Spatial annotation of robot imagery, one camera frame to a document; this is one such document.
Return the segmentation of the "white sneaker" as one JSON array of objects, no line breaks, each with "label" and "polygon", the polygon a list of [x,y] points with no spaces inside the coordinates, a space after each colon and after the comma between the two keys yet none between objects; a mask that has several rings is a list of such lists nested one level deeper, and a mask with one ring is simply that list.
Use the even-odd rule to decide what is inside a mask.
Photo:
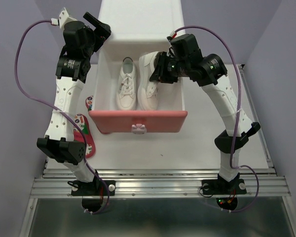
[{"label": "white sneaker", "polygon": [[135,110],[137,104],[137,70],[132,58],[125,57],[120,68],[116,91],[119,110]]},{"label": "white sneaker", "polygon": [[158,82],[149,81],[157,53],[151,52],[139,58],[140,82],[137,96],[141,109],[145,111],[155,111],[158,106]]}]

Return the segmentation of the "pink drawer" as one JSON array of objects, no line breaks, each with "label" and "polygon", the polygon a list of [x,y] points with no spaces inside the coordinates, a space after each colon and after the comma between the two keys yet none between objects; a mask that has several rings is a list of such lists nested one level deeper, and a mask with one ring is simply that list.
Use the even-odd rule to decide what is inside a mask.
[{"label": "pink drawer", "polygon": [[111,42],[99,53],[90,117],[101,133],[176,133],[185,110],[183,84],[148,82],[154,64],[144,60],[166,51],[165,41]]}]

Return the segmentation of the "white shoe cabinet body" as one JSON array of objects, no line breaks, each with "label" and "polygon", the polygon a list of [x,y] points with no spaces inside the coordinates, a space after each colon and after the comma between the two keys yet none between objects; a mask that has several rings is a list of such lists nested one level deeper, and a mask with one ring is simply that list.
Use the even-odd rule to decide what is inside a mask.
[{"label": "white shoe cabinet body", "polygon": [[184,25],[180,0],[104,0],[99,20],[111,27],[109,42],[164,41]]}]

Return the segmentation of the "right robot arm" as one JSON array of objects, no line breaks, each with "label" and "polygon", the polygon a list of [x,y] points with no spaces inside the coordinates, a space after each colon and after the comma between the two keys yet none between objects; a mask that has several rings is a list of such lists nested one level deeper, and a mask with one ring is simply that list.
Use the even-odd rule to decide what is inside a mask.
[{"label": "right robot arm", "polygon": [[227,68],[218,55],[203,56],[193,34],[168,36],[167,40],[169,51],[156,54],[148,79],[173,84],[179,78],[188,77],[209,96],[225,125],[214,142],[221,152],[217,187],[228,193],[240,176],[240,149],[259,131],[260,124],[251,121],[241,108],[241,100],[236,97]]}]

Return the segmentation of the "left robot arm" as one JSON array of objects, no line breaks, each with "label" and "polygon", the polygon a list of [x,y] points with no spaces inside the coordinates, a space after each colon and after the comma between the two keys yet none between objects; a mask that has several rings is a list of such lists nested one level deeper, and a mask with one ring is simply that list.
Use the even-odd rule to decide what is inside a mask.
[{"label": "left robot arm", "polygon": [[77,103],[91,68],[90,60],[111,35],[111,28],[89,12],[84,19],[94,29],[71,17],[63,8],[58,17],[63,31],[63,46],[56,67],[56,96],[50,124],[43,138],[37,140],[37,147],[49,158],[66,166],[90,195],[96,194],[100,182],[96,171],[85,157],[86,143],[74,140],[74,116]]}]

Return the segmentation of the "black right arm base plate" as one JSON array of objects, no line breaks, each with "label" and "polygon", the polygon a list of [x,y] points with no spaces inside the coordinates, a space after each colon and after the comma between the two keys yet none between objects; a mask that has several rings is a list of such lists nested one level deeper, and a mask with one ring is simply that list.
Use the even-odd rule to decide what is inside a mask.
[{"label": "black right arm base plate", "polygon": [[228,195],[245,195],[247,193],[244,180],[240,179],[235,183],[229,183],[220,180],[203,180],[199,187],[199,193],[205,197],[228,196]]}]

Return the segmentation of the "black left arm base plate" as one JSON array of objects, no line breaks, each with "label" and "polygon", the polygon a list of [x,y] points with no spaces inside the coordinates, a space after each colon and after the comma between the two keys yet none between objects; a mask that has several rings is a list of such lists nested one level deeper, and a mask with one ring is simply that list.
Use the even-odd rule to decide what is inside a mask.
[{"label": "black left arm base plate", "polygon": [[68,181],[68,185],[71,186],[71,195],[72,196],[107,196],[107,192],[104,184],[95,180],[90,183],[83,183],[78,180]]}]

